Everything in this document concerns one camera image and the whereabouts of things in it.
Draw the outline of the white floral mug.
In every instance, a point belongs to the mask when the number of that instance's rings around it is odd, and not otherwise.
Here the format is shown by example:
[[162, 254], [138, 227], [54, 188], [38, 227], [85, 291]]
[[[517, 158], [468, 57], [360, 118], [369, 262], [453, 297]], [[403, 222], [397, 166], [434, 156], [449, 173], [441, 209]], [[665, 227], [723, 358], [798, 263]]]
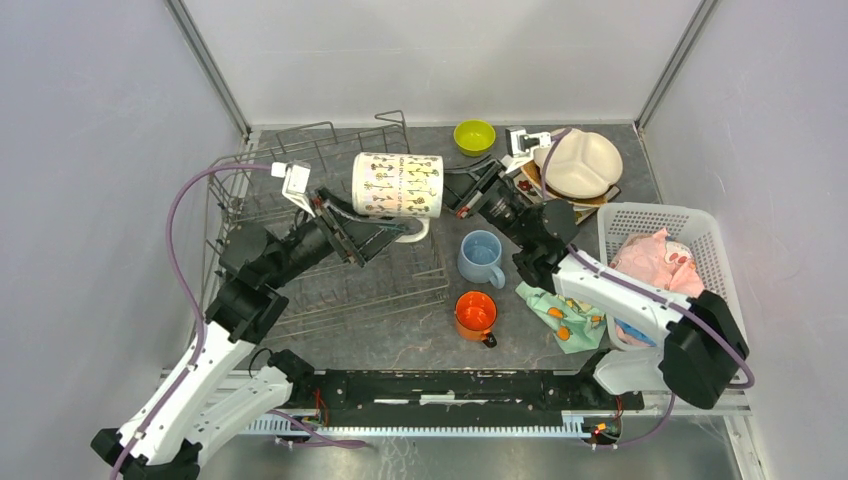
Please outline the white floral mug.
[[352, 205], [360, 215], [417, 220], [417, 232], [397, 239], [415, 243], [426, 237], [430, 220], [441, 214], [444, 177], [440, 155], [361, 152], [352, 165]]

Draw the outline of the light blue mug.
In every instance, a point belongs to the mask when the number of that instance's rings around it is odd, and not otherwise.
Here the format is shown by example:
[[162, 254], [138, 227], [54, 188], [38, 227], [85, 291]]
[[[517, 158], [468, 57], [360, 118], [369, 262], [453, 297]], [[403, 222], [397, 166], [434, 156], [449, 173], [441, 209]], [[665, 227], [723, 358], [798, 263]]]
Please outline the light blue mug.
[[506, 285], [501, 268], [503, 249], [500, 240], [486, 230], [468, 233], [459, 248], [457, 268], [460, 275], [475, 284], [489, 283], [497, 289]]

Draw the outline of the orange mug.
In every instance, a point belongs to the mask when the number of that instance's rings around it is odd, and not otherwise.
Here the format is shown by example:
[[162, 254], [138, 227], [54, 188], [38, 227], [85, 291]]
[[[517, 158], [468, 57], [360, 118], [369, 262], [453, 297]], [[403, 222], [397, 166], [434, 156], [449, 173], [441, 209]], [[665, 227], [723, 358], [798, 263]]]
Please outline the orange mug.
[[468, 291], [455, 303], [455, 329], [465, 340], [494, 348], [497, 346], [497, 339], [493, 327], [497, 315], [497, 306], [489, 295], [477, 290]]

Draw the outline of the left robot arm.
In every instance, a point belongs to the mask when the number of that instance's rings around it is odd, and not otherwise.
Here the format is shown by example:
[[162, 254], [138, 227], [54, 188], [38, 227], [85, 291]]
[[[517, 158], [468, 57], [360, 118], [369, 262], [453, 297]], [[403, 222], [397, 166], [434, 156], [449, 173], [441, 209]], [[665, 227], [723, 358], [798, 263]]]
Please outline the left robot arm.
[[255, 222], [230, 229], [219, 256], [224, 281], [206, 309], [192, 305], [196, 335], [183, 357], [137, 414], [92, 440], [110, 478], [194, 479], [250, 421], [284, 402], [297, 408], [312, 399], [304, 363], [275, 354], [251, 386], [204, 408], [283, 314], [289, 300], [279, 289], [332, 254], [364, 265], [409, 230], [390, 214], [362, 215], [325, 189], [309, 205], [312, 214], [284, 237]]

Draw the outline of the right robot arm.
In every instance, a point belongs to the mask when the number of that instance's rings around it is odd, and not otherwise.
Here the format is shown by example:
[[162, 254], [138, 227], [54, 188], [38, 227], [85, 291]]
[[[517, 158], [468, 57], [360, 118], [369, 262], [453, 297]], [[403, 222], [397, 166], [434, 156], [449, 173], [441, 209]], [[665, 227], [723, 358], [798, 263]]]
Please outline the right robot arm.
[[568, 201], [529, 202], [504, 166], [487, 157], [445, 170], [443, 205], [459, 218], [481, 216], [511, 240], [519, 249], [512, 260], [530, 286], [586, 302], [653, 341], [601, 354], [577, 382], [585, 405], [602, 408], [620, 394], [661, 390], [711, 409], [725, 391], [754, 386], [749, 346], [723, 297], [651, 286], [577, 249], [579, 228]]

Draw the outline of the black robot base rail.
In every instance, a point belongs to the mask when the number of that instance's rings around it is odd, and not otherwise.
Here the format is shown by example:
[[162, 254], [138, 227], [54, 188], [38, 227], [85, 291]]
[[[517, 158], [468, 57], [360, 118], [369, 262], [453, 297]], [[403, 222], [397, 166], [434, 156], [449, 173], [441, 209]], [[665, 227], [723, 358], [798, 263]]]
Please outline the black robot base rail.
[[264, 363], [293, 377], [282, 409], [326, 429], [534, 434], [566, 427], [573, 413], [618, 426], [626, 411], [645, 405], [639, 394], [606, 392], [587, 370], [319, 371], [290, 350]]

